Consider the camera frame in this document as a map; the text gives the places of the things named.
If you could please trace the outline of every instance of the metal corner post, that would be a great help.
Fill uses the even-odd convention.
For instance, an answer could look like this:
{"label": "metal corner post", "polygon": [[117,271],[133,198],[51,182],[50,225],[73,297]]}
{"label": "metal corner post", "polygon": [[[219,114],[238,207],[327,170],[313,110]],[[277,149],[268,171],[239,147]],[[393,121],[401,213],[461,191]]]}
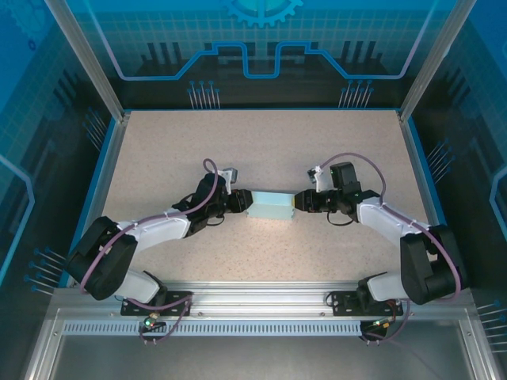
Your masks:
{"label": "metal corner post", "polygon": [[426,57],[419,74],[417,74],[412,87],[410,87],[410,90],[403,101],[402,107],[400,108],[402,121],[407,121],[412,115],[412,112],[421,99],[422,94],[426,91],[433,75],[435,75],[436,70],[448,53],[448,49],[451,47],[454,39],[465,23],[468,14],[474,7],[475,2],[476,0],[456,1],[454,8],[436,38],[435,44],[429,52],[428,57]]}
{"label": "metal corner post", "polygon": [[121,122],[125,114],[124,109],[69,6],[65,0],[44,1],[67,38],[72,50],[78,56],[79,62],[81,62],[112,117]]}

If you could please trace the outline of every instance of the black mounting bracket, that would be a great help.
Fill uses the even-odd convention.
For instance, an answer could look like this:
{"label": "black mounting bracket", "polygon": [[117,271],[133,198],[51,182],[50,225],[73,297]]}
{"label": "black mounting bracket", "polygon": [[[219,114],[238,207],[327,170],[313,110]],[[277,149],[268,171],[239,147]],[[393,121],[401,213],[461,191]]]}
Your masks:
{"label": "black mounting bracket", "polygon": [[[376,302],[364,310],[355,291],[332,291],[326,304],[333,308],[334,317],[391,317],[393,310],[387,302]],[[402,304],[395,306],[396,317],[403,315]]]}
{"label": "black mounting bracket", "polygon": [[[191,291],[168,291],[166,293],[166,300],[163,304],[166,305],[168,303],[176,302],[178,299],[182,299],[192,294],[193,293]],[[187,311],[185,311],[185,314],[183,314],[185,317],[190,315],[191,307],[192,306],[189,306]],[[160,313],[161,317],[179,317],[184,308],[185,303],[182,302],[179,305],[176,305],[175,307],[170,307],[169,309],[159,311],[158,313]],[[120,314],[123,315],[124,317],[146,317],[150,313],[151,311],[138,307],[133,303],[129,302],[127,299],[123,301],[120,310]]]}

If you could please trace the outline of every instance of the blue enclosure wall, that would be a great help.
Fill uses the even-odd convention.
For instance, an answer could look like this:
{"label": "blue enclosure wall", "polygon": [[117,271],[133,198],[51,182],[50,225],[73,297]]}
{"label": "blue enclosure wall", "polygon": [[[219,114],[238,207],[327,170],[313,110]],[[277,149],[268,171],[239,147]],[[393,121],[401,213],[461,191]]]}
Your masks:
{"label": "blue enclosure wall", "polygon": [[70,0],[126,108],[399,107],[455,0]]}
{"label": "blue enclosure wall", "polygon": [[479,306],[507,303],[505,17],[503,0],[477,1],[414,112]]}
{"label": "blue enclosure wall", "polygon": [[59,277],[34,251],[69,251],[110,115],[41,0],[0,0],[0,57],[0,378],[14,379]]}

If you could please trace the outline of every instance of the enclosure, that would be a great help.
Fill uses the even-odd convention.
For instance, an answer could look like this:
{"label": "enclosure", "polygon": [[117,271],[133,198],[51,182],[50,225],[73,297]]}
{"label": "enclosure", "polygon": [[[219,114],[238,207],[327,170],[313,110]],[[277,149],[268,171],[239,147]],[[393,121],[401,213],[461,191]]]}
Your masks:
{"label": "enclosure", "polygon": [[[501,0],[0,0],[0,378],[504,378],[505,16]],[[367,346],[378,317],[327,297],[398,271],[399,250],[290,202],[134,257],[194,294],[154,347],[146,316],[63,269],[96,218],[167,210],[205,158],[234,188],[293,195],[343,152],[381,168],[389,204],[448,225],[469,277],[454,302],[412,304],[393,344]]]}

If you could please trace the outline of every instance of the work surface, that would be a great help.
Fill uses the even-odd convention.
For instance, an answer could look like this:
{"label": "work surface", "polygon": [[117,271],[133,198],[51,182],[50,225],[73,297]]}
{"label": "work surface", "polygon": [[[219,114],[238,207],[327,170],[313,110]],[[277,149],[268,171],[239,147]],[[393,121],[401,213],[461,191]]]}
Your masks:
{"label": "work surface", "polygon": [[[296,193],[312,188],[308,169],[341,152],[372,159],[386,177],[386,201],[426,222],[394,111],[132,112],[104,215],[121,221],[159,214],[195,191],[204,158],[238,169],[235,188]],[[363,190],[380,192],[368,164],[347,161]],[[347,280],[399,269],[399,252],[374,230],[331,226],[325,214],[296,211],[293,220],[278,221],[244,213],[143,251],[133,268],[164,280]]]}

